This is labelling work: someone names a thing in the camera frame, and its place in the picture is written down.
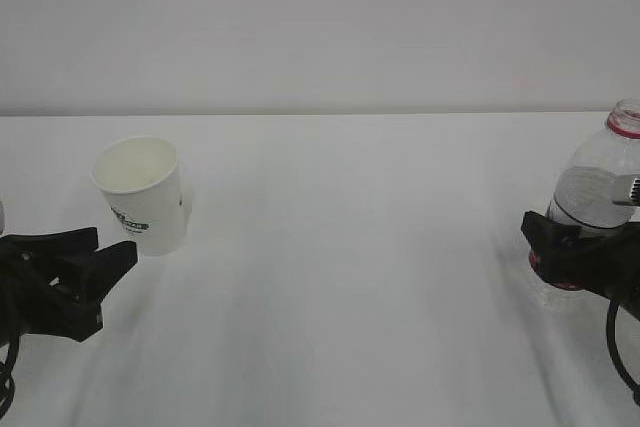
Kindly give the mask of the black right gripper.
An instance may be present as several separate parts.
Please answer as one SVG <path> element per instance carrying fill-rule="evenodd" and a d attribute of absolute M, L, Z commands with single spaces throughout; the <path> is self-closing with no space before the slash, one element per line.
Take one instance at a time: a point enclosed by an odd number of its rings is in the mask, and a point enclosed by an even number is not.
<path fill-rule="evenodd" d="M 553 221 L 535 211 L 523 215 L 521 232 L 529 243 L 529 264 L 546 284 L 560 290 L 588 290 L 612 300 L 621 297 L 621 307 L 639 319 L 639 236 L 608 238 L 595 244 L 580 226 Z"/>

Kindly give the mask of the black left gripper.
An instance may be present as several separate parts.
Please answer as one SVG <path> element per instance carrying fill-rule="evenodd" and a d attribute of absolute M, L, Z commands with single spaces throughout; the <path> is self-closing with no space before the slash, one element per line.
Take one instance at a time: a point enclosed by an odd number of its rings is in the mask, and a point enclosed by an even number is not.
<path fill-rule="evenodd" d="M 137 245 L 123 241 L 98 250 L 96 227 L 1 238 L 1 345 L 24 335 L 83 342 L 103 328 L 100 303 L 136 265 Z M 52 286 L 35 259 L 57 260 Z"/>

